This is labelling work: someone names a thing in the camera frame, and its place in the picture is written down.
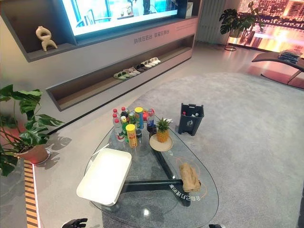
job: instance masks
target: pineapple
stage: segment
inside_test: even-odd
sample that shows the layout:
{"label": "pineapple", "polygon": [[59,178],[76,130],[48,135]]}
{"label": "pineapple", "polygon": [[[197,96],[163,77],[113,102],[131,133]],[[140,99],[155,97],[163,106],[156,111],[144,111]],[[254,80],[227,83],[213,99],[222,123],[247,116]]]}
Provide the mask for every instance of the pineapple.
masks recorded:
{"label": "pineapple", "polygon": [[157,140],[159,142],[165,142],[169,138],[169,122],[167,120],[164,120],[163,118],[157,122],[158,131],[156,133]]}

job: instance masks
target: radiator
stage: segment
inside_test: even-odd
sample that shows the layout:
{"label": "radiator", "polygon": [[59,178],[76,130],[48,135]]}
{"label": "radiator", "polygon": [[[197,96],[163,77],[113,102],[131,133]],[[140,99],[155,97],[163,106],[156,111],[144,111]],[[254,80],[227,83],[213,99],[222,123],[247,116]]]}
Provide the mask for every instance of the radiator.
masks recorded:
{"label": "radiator", "polygon": [[219,29],[219,17],[224,11],[226,0],[204,0],[199,20],[197,41],[208,43],[223,43]]}

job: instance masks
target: green bottle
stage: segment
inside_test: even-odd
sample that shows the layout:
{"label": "green bottle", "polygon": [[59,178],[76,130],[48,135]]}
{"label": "green bottle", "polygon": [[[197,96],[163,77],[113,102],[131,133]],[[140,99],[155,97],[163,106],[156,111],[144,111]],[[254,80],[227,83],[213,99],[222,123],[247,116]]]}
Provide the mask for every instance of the green bottle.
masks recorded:
{"label": "green bottle", "polygon": [[124,139],[126,142],[129,142],[129,139],[128,139],[128,135],[127,135],[127,130],[125,129],[125,127],[129,124],[127,122],[127,118],[125,116],[122,116],[121,117],[122,119],[122,125],[123,125],[123,135],[124,135]]}

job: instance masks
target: city view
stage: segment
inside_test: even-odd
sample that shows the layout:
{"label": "city view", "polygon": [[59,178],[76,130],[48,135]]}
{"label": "city view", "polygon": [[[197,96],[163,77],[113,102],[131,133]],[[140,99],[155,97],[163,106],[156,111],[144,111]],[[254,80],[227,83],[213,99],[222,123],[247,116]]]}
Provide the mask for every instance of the city view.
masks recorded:
{"label": "city view", "polygon": [[[239,12],[248,12],[251,0],[242,0]],[[252,35],[237,40],[237,44],[280,52],[297,49],[304,53],[304,0],[254,0],[259,8],[263,32],[256,25]]]}

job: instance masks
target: potted plant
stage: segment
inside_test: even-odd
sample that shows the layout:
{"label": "potted plant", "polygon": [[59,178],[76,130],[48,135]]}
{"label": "potted plant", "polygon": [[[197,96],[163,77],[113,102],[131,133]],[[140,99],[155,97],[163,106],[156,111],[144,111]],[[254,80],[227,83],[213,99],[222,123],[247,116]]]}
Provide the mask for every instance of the potted plant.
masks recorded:
{"label": "potted plant", "polygon": [[255,24],[259,24],[260,30],[263,31],[264,24],[260,20],[258,8],[253,9],[253,1],[248,4],[249,10],[246,13],[237,12],[236,9],[226,9],[221,14],[219,21],[222,21],[221,34],[230,33],[230,37],[241,37],[244,30],[250,28],[252,32]]}
{"label": "potted plant", "polygon": [[159,120],[159,122],[157,122],[157,133],[156,133],[156,137],[157,140],[159,142],[166,142],[169,138],[169,124],[170,122],[168,122],[167,120],[164,120],[163,118],[161,120]]}
{"label": "potted plant", "polygon": [[[12,115],[0,113],[0,169],[3,176],[14,170],[18,157],[33,164],[48,158],[43,145],[48,141],[49,135],[43,132],[48,130],[47,126],[59,126],[63,122],[46,114],[37,114],[41,95],[38,89],[29,92],[13,91],[13,85],[0,89],[0,102],[13,100]],[[19,126],[16,119],[16,101],[19,101],[20,112],[27,116],[24,127]]]}

